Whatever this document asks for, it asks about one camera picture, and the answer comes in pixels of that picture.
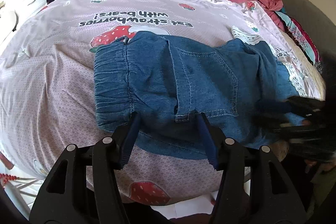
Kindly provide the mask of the person right hand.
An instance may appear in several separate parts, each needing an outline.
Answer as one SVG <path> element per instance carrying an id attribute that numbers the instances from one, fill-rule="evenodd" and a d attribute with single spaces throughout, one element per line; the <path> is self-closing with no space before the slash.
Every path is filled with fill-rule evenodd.
<path id="1" fill-rule="evenodd" d="M 306 173 L 329 172 L 335 168 L 335 151 L 314 150 L 304 153 Z"/>

